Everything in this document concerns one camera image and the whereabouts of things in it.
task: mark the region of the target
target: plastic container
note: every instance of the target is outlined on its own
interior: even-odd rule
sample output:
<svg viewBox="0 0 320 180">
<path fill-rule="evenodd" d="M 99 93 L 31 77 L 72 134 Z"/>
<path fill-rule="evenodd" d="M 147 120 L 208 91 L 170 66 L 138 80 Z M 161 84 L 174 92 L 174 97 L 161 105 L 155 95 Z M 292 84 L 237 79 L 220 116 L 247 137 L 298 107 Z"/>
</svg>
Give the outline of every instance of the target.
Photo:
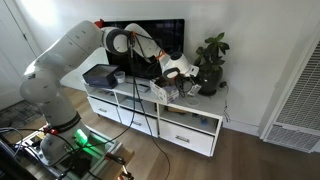
<svg viewBox="0 0 320 180">
<path fill-rule="evenodd" d="M 118 83 L 124 83 L 126 80 L 126 73 L 124 71 L 118 71 L 113 74 Z"/>
</svg>

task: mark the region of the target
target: white cabinet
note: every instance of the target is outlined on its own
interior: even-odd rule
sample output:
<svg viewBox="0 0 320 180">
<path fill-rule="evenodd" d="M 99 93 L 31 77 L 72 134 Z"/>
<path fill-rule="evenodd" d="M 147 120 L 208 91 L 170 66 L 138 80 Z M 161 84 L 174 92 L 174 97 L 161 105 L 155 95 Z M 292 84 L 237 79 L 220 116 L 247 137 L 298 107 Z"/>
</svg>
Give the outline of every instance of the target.
<svg viewBox="0 0 320 180">
<path fill-rule="evenodd" d="M 142 79 L 138 79 L 137 83 L 149 85 L 149 81 Z M 133 93 L 133 85 L 129 83 L 118 84 L 112 90 L 93 88 L 87 84 L 85 87 L 94 112 L 126 126 L 132 121 L 133 129 L 149 135 L 151 131 L 154 137 L 213 156 L 222 125 L 226 91 L 218 91 L 211 98 L 197 95 L 200 104 L 194 106 L 188 105 L 184 98 L 164 105 L 150 90 L 139 92 L 141 100 L 137 100 L 137 92 Z M 169 112 L 167 107 L 185 112 Z"/>
</svg>

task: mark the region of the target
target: drawer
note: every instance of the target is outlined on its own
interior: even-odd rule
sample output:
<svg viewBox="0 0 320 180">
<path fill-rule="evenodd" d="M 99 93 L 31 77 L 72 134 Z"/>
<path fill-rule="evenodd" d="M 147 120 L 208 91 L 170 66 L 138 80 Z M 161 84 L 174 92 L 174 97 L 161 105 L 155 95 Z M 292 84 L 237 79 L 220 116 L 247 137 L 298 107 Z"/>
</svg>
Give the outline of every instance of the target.
<svg viewBox="0 0 320 180">
<path fill-rule="evenodd" d="M 118 112 L 121 118 L 121 122 L 126 126 L 129 126 L 131 123 L 133 111 L 118 107 Z M 147 116 L 147 119 L 152 131 L 152 135 L 154 137 L 158 137 L 157 120 L 155 118 L 151 118 L 148 116 Z M 139 113 L 135 113 L 131 127 L 151 135 L 145 116 Z"/>
<path fill-rule="evenodd" d="M 160 137 L 206 156 L 211 156 L 214 136 L 159 120 Z"/>
<path fill-rule="evenodd" d="M 91 105 L 92 110 L 95 113 L 98 113 L 104 117 L 107 117 L 109 119 L 112 119 L 114 121 L 120 122 L 120 118 L 117 111 L 117 106 L 113 104 L 109 104 L 104 101 L 100 101 L 97 99 L 94 99 L 92 97 L 88 97 L 88 101 Z"/>
</svg>

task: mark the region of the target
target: cardboard box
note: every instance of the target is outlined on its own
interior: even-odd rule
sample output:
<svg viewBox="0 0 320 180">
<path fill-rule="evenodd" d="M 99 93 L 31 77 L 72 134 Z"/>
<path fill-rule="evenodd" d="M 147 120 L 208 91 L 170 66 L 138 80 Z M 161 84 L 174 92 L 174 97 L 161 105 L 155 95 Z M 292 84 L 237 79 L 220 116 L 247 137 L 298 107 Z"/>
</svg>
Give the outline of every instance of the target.
<svg viewBox="0 0 320 180">
<path fill-rule="evenodd" d="M 82 76 L 89 86 L 112 89 L 118 84 L 113 74 L 119 70 L 117 65 L 97 64 Z"/>
<path fill-rule="evenodd" d="M 169 104 L 179 98 L 179 90 L 175 85 L 160 87 L 155 84 L 157 79 L 150 80 L 150 88 L 162 103 Z"/>
</svg>

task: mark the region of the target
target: black tv screen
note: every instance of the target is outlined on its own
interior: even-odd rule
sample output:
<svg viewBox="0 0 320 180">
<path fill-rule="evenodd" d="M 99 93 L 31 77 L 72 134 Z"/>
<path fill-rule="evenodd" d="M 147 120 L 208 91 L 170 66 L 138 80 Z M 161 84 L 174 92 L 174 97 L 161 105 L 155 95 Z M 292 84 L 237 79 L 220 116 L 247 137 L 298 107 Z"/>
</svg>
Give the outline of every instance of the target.
<svg viewBox="0 0 320 180">
<path fill-rule="evenodd" d="M 108 21 L 103 26 L 118 27 L 125 29 L 130 23 L 136 23 L 150 34 L 167 54 L 176 51 L 183 52 L 184 43 L 184 20 L 166 19 L 166 20 L 139 20 L 139 21 Z M 132 76 L 128 55 L 117 56 L 107 52 L 109 64 L 119 65 L 126 75 Z M 162 75 L 161 68 L 155 57 L 149 58 L 151 63 L 146 62 L 140 55 L 134 53 L 133 66 L 136 77 L 153 79 Z"/>
</svg>

